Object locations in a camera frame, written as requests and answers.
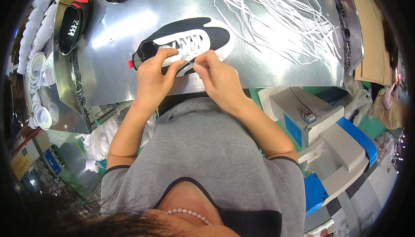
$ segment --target shoe upper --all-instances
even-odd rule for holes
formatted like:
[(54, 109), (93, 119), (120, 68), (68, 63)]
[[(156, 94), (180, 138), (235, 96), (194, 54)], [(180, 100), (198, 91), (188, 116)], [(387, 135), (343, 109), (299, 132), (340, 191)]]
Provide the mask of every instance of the shoe upper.
[(187, 63), (181, 67), (177, 76), (190, 73), (194, 58), (212, 49), (221, 59), (231, 52), (234, 39), (230, 29), (223, 22), (208, 17), (189, 18), (161, 27), (147, 39), (143, 40), (133, 54), (134, 68), (155, 56), (160, 48), (175, 48), (179, 54), (167, 58), (162, 65), (162, 74), (168, 66), (177, 61)]

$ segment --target gray striped shirt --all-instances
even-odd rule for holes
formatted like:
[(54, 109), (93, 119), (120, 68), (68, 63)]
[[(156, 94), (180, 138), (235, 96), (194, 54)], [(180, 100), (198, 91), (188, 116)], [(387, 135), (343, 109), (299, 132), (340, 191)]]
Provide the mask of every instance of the gray striped shirt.
[(303, 174), (289, 159), (265, 159), (243, 126), (209, 98), (184, 101), (163, 114), (131, 167), (102, 178), (103, 216), (152, 209), (176, 179), (199, 182), (224, 210), (274, 210), (281, 236), (301, 236)]

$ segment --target yellow sign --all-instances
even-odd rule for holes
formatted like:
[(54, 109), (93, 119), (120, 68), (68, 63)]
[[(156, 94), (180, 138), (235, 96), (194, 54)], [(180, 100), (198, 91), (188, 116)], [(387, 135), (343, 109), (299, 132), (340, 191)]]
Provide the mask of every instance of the yellow sign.
[(22, 179), (23, 175), (27, 172), (32, 163), (33, 162), (25, 148), (19, 150), (16, 156), (14, 156), (12, 159), (12, 170), (18, 181)]

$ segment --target white machine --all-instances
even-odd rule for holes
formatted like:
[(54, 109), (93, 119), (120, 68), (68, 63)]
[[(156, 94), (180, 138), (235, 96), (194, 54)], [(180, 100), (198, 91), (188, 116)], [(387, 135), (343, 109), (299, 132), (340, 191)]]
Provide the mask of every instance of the white machine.
[(306, 214), (345, 191), (376, 160), (375, 142), (333, 107), (301, 88), (258, 92), (264, 112), (285, 128), (301, 151)]

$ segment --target blue panel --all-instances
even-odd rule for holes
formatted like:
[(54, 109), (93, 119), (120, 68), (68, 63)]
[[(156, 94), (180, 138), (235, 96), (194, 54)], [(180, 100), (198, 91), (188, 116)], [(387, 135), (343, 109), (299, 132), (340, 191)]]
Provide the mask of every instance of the blue panel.
[(305, 215), (317, 211), (329, 197), (316, 173), (304, 178), (305, 186)]
[(52, 170), (56, 173), (57, 176), (62, 172), (61, 167), (59, 166), (58, 162), (55, 160), (55, 157), (52, 155), (51, 151), (47, 149), (43, 154), (48, 161)]
[(302, 148), (301, 144), (301, 131), (300, 129), (291, 121), (290, 118), (286, 114), (284, 114), (285, 124), (287, 131), (291, 134), (291, 136), (294, 138), (294, 140), (298, 143), (300, 148)]
[(369, 167), (371, 167), (373, 163), (375, 163), (376, 157), (378, 155), (376, 146), (372, 140), (344, 117), (338, 120), (337, 124), (343, 128), (343, 130), (347, 131), (347, 133), (350, 134), (350, 136), (352, 136), (360, 144), (360, 146), (364, 148), (366, 151), (366, 156), (369, 159)]

